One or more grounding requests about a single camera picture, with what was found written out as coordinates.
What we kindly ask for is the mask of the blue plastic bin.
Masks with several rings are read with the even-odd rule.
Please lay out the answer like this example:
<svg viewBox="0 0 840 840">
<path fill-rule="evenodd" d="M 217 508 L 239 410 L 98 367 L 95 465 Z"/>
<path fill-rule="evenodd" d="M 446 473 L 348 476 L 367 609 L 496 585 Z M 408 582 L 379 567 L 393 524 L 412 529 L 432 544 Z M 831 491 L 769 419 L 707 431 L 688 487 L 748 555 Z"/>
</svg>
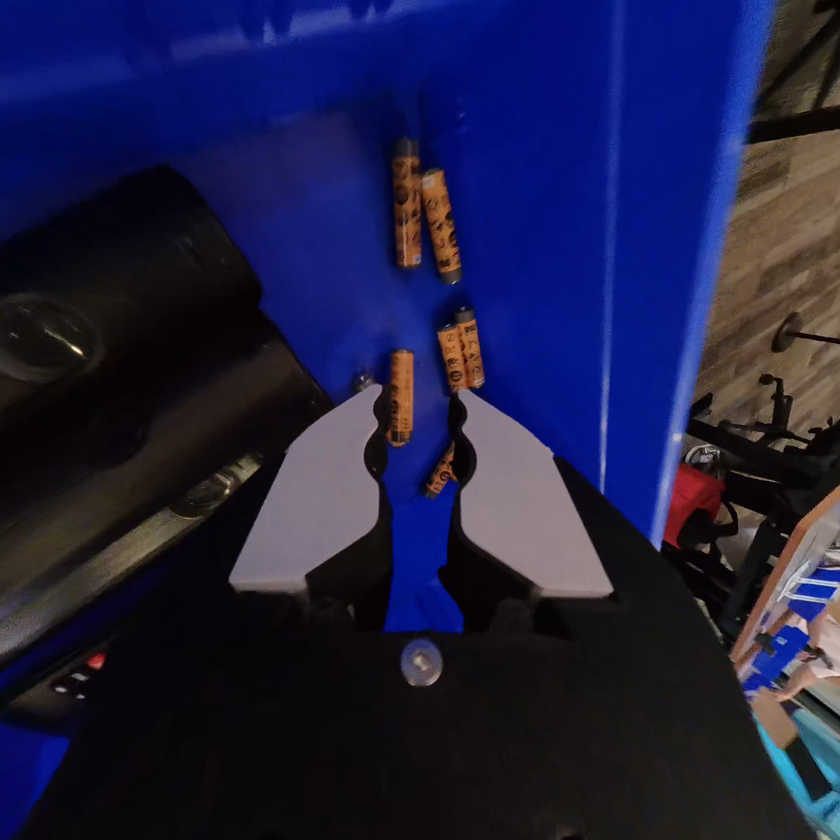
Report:
<svg viewBox="0 0 840 840">
<path fill-rule="evenodd" d="M 384 628 L 228 577 L 289 445 L 2 666 L 110 636 L 20 838 L 808 838 L 659 541 L 769 2 L 2 2 L 2 241 L 169 166 L 333 408 L 414 352 Z M 444 170 L 463 267 L 396 265 L 392 154 Z M 554 454 L 614 594 L 466 633 L 437 330 Z"/>
</svg>

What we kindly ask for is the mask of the red bag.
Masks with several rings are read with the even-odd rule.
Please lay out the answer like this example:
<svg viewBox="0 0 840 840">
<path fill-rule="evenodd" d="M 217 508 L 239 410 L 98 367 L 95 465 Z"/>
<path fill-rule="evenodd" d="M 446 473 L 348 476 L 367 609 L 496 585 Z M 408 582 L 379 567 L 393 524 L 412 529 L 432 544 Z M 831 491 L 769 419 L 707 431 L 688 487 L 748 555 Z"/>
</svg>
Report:
<svg viewBox="0 0 840 840">
<path fill-rule="evenodd" d="M 722 480 L 686 463 L 680 463 L 668 504 L 663 543 L 678 546 L 678 537 L 698 511 L 717 519 L 725 485 Z"/>
</svg>

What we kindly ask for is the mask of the small blue storage bin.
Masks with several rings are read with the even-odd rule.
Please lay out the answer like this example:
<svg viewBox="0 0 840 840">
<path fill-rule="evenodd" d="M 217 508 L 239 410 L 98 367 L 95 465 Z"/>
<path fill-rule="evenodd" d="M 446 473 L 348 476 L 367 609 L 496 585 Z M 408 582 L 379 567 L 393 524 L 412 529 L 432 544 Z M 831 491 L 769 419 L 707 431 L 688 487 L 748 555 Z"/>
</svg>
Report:
<svg viewBox="0 0 840 840">
<path fill-rule="evenodd" d="M 759 652 L 742 680 L 746 697 L 752 699 L 761 689 L 771 689 L 800 654 L 813 651 L 808 625 L 838 602 L 838 582 L 838 565 L 822 563 L 811 576 L 792 584 L 783 598 L 791 615 L 779 629 L 759 634 Z"/>
</svg>

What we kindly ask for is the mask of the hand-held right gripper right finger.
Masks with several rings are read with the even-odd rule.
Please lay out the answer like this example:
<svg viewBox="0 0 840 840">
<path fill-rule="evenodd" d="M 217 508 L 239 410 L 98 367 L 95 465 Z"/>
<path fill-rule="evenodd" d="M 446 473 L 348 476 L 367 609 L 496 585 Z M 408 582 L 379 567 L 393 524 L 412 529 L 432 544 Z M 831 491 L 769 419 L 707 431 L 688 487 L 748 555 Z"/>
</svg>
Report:
<svg viewBox="0 0 840 840">
<path fill-rule="evenodd" d="M 438 578 L 466 633 L 508 609 L 602 602 L 614 586 L 552 449 L 472 391 L 454 395 L 448 429 L 457 490 Z"/>
</svg>

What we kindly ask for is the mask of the black post round base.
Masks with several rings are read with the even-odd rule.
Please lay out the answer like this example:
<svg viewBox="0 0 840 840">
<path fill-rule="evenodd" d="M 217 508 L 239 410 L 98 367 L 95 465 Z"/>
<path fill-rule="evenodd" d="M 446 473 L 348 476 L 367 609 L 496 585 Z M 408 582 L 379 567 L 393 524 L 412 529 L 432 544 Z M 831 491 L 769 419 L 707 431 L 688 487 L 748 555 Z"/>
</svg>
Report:
<svg viewBox="0 0 840 840">
<path fill-rule="evenodd" d="M 782 321 L 780 327 L 773 336 L 771 342 L 771 352 L 774 354 L 781 354 L 790 349 L 796 341 L 811 341 L 836 346 L 839 345 L 838 337 L 806 332 L 803 327 L 804 321 L 802 315 L 798 311 L 791 312 Z"/>
</svg>

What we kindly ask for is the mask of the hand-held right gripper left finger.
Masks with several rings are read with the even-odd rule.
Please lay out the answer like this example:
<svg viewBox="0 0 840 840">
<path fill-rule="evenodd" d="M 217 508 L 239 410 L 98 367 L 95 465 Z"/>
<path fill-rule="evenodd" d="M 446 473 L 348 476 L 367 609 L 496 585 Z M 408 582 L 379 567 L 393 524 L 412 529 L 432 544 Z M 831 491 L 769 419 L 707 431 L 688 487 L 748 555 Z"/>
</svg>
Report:
<svg viewBox="0 0 840 840">
<path fill-rule="evenodd" d="M 390 389 L 368 385 L 288 447 L 228 577 L 239 593 L 353 609 L 381 631 L 393 578 L 393 511 L 384 484 Z"/>
</svg>

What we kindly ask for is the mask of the wooden side table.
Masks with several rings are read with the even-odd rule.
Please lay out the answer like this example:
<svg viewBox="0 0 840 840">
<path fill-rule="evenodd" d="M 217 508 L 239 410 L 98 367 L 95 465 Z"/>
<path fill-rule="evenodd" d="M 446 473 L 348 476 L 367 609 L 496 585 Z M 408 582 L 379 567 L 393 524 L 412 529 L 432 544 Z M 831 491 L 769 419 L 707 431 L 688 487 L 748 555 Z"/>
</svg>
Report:
<svg viewBox="0 0 840 840">
<path fill-rule="evenodd" d="M 739 676 L 760 649 L 758 636 L 776 633 L 790 618 L 794 588 L 812 572 L 838 537 L 839 488 L 833 489 L 800 520 L 780 553 L 738 639 L 730 660 Z"/>
</svg>

